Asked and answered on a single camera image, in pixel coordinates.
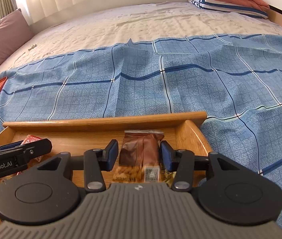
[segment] blue checkered cloth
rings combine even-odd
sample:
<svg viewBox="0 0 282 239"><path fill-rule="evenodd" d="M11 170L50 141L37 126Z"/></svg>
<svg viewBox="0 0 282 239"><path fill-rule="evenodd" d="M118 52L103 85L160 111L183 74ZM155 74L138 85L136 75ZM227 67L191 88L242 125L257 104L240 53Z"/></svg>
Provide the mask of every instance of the blue checkered cloth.
<svg viewBox="0 0 282 239"><path fill-rule="evenodd" d="M215 151L282 188L282 36L160 38L48 57L8 70L4 121L205 110ZM282 212L277 223L282 227Z"/></svg>

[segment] mattress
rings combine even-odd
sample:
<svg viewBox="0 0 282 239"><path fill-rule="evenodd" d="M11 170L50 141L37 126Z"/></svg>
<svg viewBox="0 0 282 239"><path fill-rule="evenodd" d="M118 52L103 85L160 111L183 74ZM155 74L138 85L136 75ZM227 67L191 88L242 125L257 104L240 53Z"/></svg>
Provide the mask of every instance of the mattress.
<svg viewBox="0 0 282 239"><path fill-rule="evenodd" d="M89 14L40 32L0 66L0 73L48 56L129 39L138 42L218 33L282 35L282 27L238 13L201 10L189 3L128 6ZM28 51L33 44L37 46Z"/></svg>

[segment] barcode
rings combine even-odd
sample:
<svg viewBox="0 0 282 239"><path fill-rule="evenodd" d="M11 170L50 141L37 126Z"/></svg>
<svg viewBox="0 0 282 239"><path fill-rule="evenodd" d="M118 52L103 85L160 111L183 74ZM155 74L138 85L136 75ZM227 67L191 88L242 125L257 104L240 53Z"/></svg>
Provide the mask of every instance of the barcode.
<svg viewBox="0 0 282 239"><path fill-rule="evenodd" d="M160 175L160 167L145 167L144 182L158 182Z"/></svg>

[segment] quilted bed cover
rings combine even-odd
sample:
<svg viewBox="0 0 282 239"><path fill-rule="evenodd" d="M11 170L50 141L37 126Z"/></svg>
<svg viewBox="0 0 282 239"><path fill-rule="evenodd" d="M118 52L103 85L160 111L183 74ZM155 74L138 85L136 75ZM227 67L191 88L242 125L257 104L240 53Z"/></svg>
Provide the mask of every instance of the quilted bed cover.
<svg viewBox="0 0 282 239"><path fill-rule="evenodd" d="M4 121L207 111L212 148L282 188L282 36L117 43L7 70ZM282 227L282 212L277 223Z"/></svg>

